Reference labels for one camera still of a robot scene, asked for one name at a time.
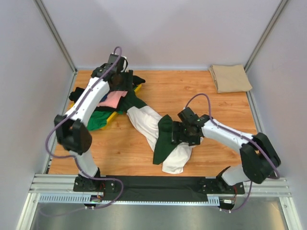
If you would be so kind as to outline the green and white raglan t-shirt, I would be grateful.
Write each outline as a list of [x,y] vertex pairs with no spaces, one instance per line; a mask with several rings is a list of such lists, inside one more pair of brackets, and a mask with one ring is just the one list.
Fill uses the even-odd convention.
[[135,92],[126,94],[120,110],[127,114],[134,128],[145,136],[153,151],[154,165],[162,165],[162,171],[168,174],[184,172],[193,147],[187,143],[172,143],[173,120],[169,115],[159,115],[138,98]]

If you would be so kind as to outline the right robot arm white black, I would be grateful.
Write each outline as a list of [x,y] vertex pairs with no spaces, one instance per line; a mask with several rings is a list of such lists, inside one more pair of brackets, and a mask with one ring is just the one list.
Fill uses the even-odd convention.
[[202,138],[209,138],[240,155],[240,165],[229,166],[217,175],[216,188],[219,192],[228,193],[234,185],[246,181],[261,184],[278,174],[277,168],[281,165],[281,160],[265,134],[239,132],[210,115],[198,116],[189,107],[182,110],[178,117],[180,121],[172,124],[173,144],[197,146],[201,144]]

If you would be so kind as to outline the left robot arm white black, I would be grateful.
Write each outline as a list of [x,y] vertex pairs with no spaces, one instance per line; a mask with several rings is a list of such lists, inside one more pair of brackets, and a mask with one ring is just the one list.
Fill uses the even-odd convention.
[[57,156],[57,159],[73,159],[79,170],[79,175],[85,179],[84,187],[89,192],[100,189],[103,178],[100,170],[91,155],[93,138],[87,129],[89,119],[95,108],[105,95],[111,92],[133,91],[133,70],[121,71],[122,66],[112,61],[102,68],[93,71],[87,86],[77,102],[64,115],[54,118],[54,129],[50,133],[56,133],[58,144],[69,154]]

